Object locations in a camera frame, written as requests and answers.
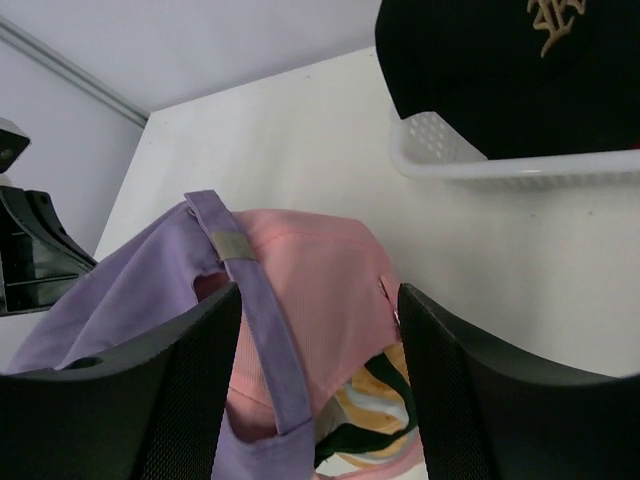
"white table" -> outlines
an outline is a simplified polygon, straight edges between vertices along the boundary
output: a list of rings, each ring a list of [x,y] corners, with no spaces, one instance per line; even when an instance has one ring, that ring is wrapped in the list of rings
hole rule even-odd
[[[403,280],[463,318],[569,365],[640,371],[640,189],[408,180],[389,163],[390,111],[373,49],[158,111],[97,257],[186,191],[355,217]]]

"gold print on black fabric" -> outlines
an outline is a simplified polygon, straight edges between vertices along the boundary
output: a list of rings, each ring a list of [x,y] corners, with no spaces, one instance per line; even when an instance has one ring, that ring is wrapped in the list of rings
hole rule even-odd
[[[534,7],[538,7],[536,18],[533,20],[534,30],[549,31],[549,38],[540,52],[541,58],[544,58],[549,49],[561,37],[571,32],[576,17],[570,15],[570,12],[565,12],[567,7],[572,7],[574,12],[584,15],[586,4],[587,0],[529,0],[528,13],[532,13]]]

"purple fabric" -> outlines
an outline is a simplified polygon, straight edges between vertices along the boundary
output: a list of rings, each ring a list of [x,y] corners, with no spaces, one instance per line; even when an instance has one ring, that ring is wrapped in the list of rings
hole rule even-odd
[[[240,287],[245,319],[273,401],[277,435],[244,443],[234,435],[225,413],[211,478],[309,480],[315,448],[310,402],[266,274],[253,260],[220,264],[209,233],[243,232],[241,225],[214,192],[186,197],[188,203],[140,232],[60,299],[20,347],[8,373],[62,368],[140,335],[192,308],[198,302],[194,279],[226,267]]]

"white plastic basket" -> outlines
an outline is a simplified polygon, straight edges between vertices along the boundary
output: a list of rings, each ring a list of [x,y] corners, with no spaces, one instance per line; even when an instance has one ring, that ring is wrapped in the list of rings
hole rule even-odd
[[[392,111],[391,161],[410,178],[518,187],[640,180],[640,150],[488,161],[434,112],[401,120]]]

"white wall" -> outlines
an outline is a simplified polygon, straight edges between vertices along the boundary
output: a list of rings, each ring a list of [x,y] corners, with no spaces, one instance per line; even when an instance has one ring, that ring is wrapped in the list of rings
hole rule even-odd
[[[149,111],[373,45],[380,0],[0,0]]]
[[[32,141],[11,182],[48,192],[67,232],[93,254],[142,130],[2,42],[0,65],[0,116]],[[0,371],[37,319],[0,318]]]

